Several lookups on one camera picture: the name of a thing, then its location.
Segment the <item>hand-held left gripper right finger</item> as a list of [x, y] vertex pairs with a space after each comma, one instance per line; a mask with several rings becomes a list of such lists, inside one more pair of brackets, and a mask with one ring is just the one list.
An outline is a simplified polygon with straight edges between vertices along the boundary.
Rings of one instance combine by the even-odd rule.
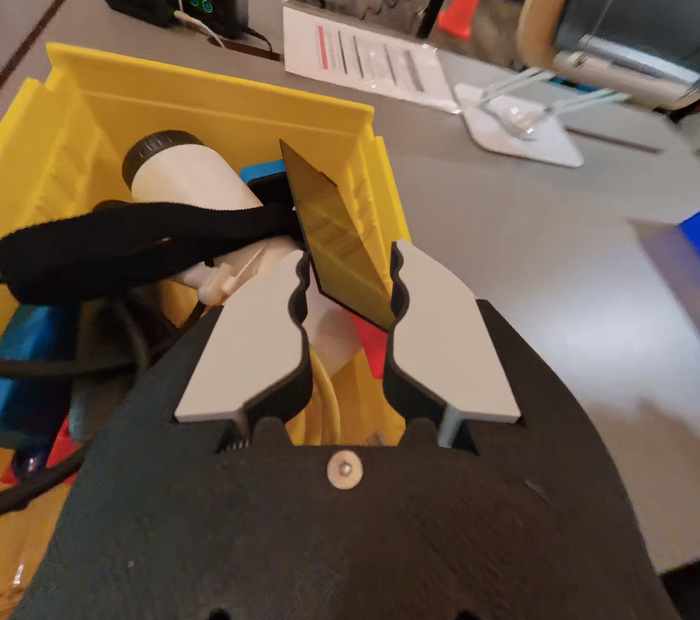
[[427, 419], [456, 449], [468, 421], [516, 423], [521, 410], [477, 297], [407, 240], [390, 252], [393, 290], [383, 392], [406, 424]]

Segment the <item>blue plastic bin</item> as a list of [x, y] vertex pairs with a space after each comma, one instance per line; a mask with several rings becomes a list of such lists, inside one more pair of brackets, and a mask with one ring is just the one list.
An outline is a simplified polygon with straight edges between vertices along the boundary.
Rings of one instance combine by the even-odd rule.
[[691, 217], [679, 222], [676, 228], [683, 238], [693, 248], [694, 253], [699, 257], [700, 253], [700, 213], [699, 211]]

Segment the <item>red plastic block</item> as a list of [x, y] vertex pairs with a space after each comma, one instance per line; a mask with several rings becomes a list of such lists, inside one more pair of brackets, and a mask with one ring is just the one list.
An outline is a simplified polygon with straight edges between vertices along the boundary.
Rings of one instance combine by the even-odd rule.
[[386, 360], [388, 333], [360, 316], [352, 315], [355, 329], [374, 379], [382, 380]]

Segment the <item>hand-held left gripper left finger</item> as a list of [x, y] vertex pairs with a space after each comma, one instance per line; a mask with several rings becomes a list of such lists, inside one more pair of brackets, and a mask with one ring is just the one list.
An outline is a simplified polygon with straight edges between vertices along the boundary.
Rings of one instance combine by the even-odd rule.
[[241, 283], [225, 275], [230, 296], [174, 410], [178, 423], [231, 421], [250, 440], [257, 423], [293, 420], [312, 391], [310, 345], [303, 327], [310, 261], [292, 250]]

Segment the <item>red plastic toy piece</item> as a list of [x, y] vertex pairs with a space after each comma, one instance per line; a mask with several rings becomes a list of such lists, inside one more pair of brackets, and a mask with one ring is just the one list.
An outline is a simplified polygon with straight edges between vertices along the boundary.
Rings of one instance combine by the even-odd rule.
[[52, 449], [50, 450], [46, 469], [53, 469], [58, 465], [61, 465], [64, 461], [71, 458], [79, 450], [88, 447], [92, 439], [88, 438], [85, 441], [76, 440], [70, 428], [70, 413], [66, 414], [64, 421], [61, 424], [59, 431], [57, 432], [56, 438], [54, 440]]

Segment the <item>blue black gadget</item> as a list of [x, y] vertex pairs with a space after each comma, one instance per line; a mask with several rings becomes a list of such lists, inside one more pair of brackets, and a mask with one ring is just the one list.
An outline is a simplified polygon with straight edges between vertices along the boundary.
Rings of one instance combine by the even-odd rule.
[[244, 167], [240, 178], [262, 204], [277, 204], [293, 213], [296, 221], [291, 236], [301, 242], [302, 231], [284, 161], [279, 159]]

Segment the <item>black divider plate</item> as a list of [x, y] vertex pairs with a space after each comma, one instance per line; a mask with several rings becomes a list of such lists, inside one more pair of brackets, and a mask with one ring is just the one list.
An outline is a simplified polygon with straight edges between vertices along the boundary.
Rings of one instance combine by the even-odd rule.
[[372, 326], [389, 331], [390, 295], [334, 182], [279, 142], [295, 212], [320, 293]]

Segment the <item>printed paper sheet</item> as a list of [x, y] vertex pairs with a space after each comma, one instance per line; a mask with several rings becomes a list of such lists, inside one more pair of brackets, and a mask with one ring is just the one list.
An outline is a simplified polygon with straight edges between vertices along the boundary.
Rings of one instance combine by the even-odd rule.
[[287, 4], [282, 21], [286, 72], [460, 114], [437, 48]]

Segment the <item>yellow plastic bin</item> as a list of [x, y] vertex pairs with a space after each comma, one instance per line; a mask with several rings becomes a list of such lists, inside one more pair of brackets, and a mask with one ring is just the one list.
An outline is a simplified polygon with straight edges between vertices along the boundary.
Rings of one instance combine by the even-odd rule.
[[[46, 82], [26, 79], [1, 121], [1, 238], [17, 229], [130, 200], [121, 166], [139, 139], [196, 135], [236, 172], [290, 144], [339, 186], [389, 287], [390, 244], [410, 239], [371, 106], [260, 82], [50, 43]], [[333, 378], [342, 436], [397, 445], [405, 422], [370, 376], [363, 351]], [[1, 523], [1, 618], [9, 617], [46, 552], [70, 484]]]

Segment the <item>white plastic bottle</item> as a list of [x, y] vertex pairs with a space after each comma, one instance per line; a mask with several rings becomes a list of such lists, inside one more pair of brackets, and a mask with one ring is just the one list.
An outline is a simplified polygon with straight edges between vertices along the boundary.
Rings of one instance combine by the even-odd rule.
[[[240, 175], [195, 135], [168, 130], [146, 136], [126, 153], [122, 178], [136, 203], [167, 202], [215, 211], [260, 211], [264, 203]], [[216, 251], [210, 259], [175, 275], [197, 290], [198, 300], [210, 307], [223, 303], [252, 277], [267, 273], [283, 257], [300, 248], [298, 220], [284, 192], [281, 208], [293, 220], [291, 231], [265, 239], [247, 233], [242, 247]]]

